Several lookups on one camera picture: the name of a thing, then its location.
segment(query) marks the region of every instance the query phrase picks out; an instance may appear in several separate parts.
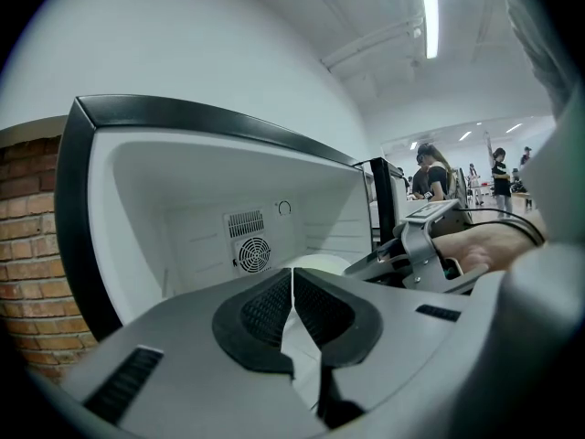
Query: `vent slot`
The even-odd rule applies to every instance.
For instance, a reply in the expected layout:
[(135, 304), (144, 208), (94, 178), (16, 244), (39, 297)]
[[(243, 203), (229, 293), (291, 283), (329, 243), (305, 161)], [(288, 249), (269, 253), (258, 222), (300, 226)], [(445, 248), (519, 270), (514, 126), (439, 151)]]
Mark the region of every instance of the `vent slot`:
[(264, 230), (264, 219), (259, 209), (244, 211), (228, 216), (229, 237), (237, 238), (252, 232)]
[(85, 407), (111, 424), (120, 421), (153, 373), (163, 353), (137, 348), (101, 387), (85, 402)]

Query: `brick wall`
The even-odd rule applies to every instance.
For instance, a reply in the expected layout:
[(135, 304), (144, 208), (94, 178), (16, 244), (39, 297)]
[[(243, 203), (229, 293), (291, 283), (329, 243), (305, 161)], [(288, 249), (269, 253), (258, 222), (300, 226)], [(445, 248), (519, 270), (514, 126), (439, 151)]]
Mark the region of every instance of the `brick wall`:
[(53, 214), (59, 140), (0, 150), (0, 318), (24, 359), (55, 381), (96, 344), (59, 258)]

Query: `black shirt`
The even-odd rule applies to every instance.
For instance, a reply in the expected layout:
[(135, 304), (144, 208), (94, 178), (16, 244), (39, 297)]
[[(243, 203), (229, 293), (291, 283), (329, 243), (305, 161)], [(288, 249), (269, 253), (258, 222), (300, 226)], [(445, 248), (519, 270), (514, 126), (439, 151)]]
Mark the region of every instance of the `black shirt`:
[[(505, 164), (496, 161), (494, 163), (494, 167), (492, 167), (492, 174), (508, 174), (508, 171), (505, 168)], [(510, 194), (510, 180), (496, 179), (494, 177), (494, 194), (512, 197), (512, 194)]]
[(427, 192), (430, 192), (429, 178), (426, 172), (422, 172), (422, 169), (419, 169), (412, 178), (412, 193), (424, 196)]
[(440, 166), (429, 167), (429, 190), (432, 192), (431, 184), (433, 182), (441, 182), (442, 193), (446, 197), (449, 194), (447, 188), (447, 170)]

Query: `black cable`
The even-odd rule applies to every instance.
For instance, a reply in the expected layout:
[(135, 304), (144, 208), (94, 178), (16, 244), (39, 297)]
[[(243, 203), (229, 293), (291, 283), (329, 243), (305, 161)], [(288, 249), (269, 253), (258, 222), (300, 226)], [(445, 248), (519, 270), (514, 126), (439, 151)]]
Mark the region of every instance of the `black cable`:
[(545, 239), (545, 237), (542, 235), (542, 233), (538, 230), (538, 228), (532, 224), (530, 221), (528, 221), (526, 218), (522, 218), (519, 215), (516, 215), (515, 213), (512, 213), (510, 211), (504, 211), (502, 209), (453, 209), (454, 211), (497, 211), (499, 213), (504, 213), (505, 215), (509, 215), (509, 216), (513, 216), (514, 218), (517, 218), (521, 221), (524, 221), (528, 226), (530, 226), (534, 232), (537, 234), (537, 236), (540, 238), (540, 240), (542, 241), (542, 243), (546, 242), (547, 240)]
[(486, 221), (483, 223), (467, 224), (466, 226), (469, 226), (470, 228), (475, 228), (476, 226), (483, 226), (484, 224), (504, 224), (506, 226), (509, 226), (510, 228), (514, 228), (515, 230), (519, 230), (520, 232), (522, 232), (522, 234), (524, 234), (526, 237), (528, 237), (530, 239), (530, 241), (535, 245), (535, 247), (538, 247), (537, 240), (534, 239), (534, 237), (531, 236), (527, 230), (522, 228), (522, 226), (518, 226), (517, 224), (512, 223), (510, 221)]

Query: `red brick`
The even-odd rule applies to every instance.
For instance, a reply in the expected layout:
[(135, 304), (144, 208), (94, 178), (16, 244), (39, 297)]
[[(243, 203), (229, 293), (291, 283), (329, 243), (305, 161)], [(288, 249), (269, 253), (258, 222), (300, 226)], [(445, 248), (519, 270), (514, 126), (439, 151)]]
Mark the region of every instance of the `red brick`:
[(51, 171), (57, 166), (57, 155), (36, 156), (30, 160), (31, 173)]
[(51, 264), (52, 262), (11, 262), (6, 269), (11, 280), (37, 280), (51, 276)]
[(45, 153), (47, 140), (40, 138), (32, 142), (23, 142), (6, 148), (4, 160), (20, 159), (23, 157), (40, 156)]
[(53, 320), (38, 320), (35, 322), (35, 327), (37, 327), (38, 333), (43, 335), (60, 333), (56, 322)]
[(62, 333), (76, 333), (76, 332), (89, 332), (90, 329), (88, 328), (85, 320), (81, 317), (78, 318), (64, 318), (61, 320), (56, 320), (55, 324), (57, 328)]
[(40, 189), (43, 191), (55, 190), (55, 171), (49, 171), (41, 175)]
[(49, 260), (48, 267), (50, 275), (53, 277), (65, 276), (65, 270), (63, 270), (63, 262), (61, 259)]
[(8, 201), (8, 217), (20, 218), (27, 215), (27, 198), (15, 198)]
[(65, 311), (66, 316), (80, 316), (81, 311), (75, 304), (75, 301), (64, 301), (63, 302), (63, 310)]
[(40, 291), (45, 297), (71, 296), (67, 282), (50, 282), (40, 285)]
[(40, 234), (40, 219), (19, 219), (18, 221), (0, 223), (0, 241), (27, 238)]
[(37, 215), (39, 213), (49, 213), (55, 210), (53, 204), (53, 194), (33, 195), (28, 198), (28, 214)]
[(33, 322), (24, 320), (5, 320), (6, 331), (9, 333), (20, 333), (25, 335), (35, 335), (38, 333), (37, 326)]
[(47, 337), (37, 338), (41, 349), (79, 349), (83, 348), (77, 337)]
[(40, 292), (38, 283), (21, 283), (20, 288), (25, 299), (42, 299), (43, 294)]
[(59, 317), (65, 316), (65, 309), (61, 302), (23, 303), (24, 317)]
[(59, 247), (57, 246), (57, 236), (43, 236), (32, 240), (33, 253), (36, 257), (42, 257), (45, 255), (56, 255), (59, 253)]
[(8, 218), (8, 200), (0, 201), (0, 220)]
[(74, 364), (80, 360), (76, 351), (56, 351), (53, 355), (59, 364)]
[(8, 179), (8, 171), (10, 170), (10, 164), (0, 165), (0, 180)]
[(20, 349), (38, 349), (38, 343), (32, 337), (12, 337), (17, 348)]
[(47, 140), (47, 145), (45, 146), (45, 154), (46, 155), (54, 155), (59, 151), (59, 143), (61, 142), (61, 137), (56, 136), (54, 138), (49, 138)]
[(39, 353), (37, 351), (21, 351), (24, 359), (38, 364), (59, 364), (51, 353)]
[(98, 341), (91, 333), (80, 335), (80, 340), (85, 348), (95, 347), (98, 344)]
[(30, 173), (30, 159), (17, 159), (10, 163), (8, 177), (22, 177)]
[(0, 244), (0, 260), (12, 260), (12, 252), (10, 251), (10, 244), (9, 243), (2, 243)]
[(22, 317), (22, 305), (13, 303), (3, 303), (4, 313), (7, 317)]
[(14, 260), (30, 259), (33, 256), (29, 241), (13, 241), (10, 245), (12, 247), (12, 256)]
[(47, 365), (46, 367), (33, 365), (31, 366), (31, 368), (33, 368), (37, 372), (40, 372), (42, 375), (49, 378), (56, 384), (59, 384), (61, 382), (61, 380), (69, 370), (69, 366), (65, 367), (63, 365), (57, 366)]
[(45, 215), (42, 220), (42, 230), (45, 234), (55, 233), (55, 215)]
[(23, 197), (24, 195), (36, 194), (39, 190), (38, 177), (21, 177), (0, 183), (0, 198)]
[(17, 284), (0, 284), (0, 299), (22, 299)]

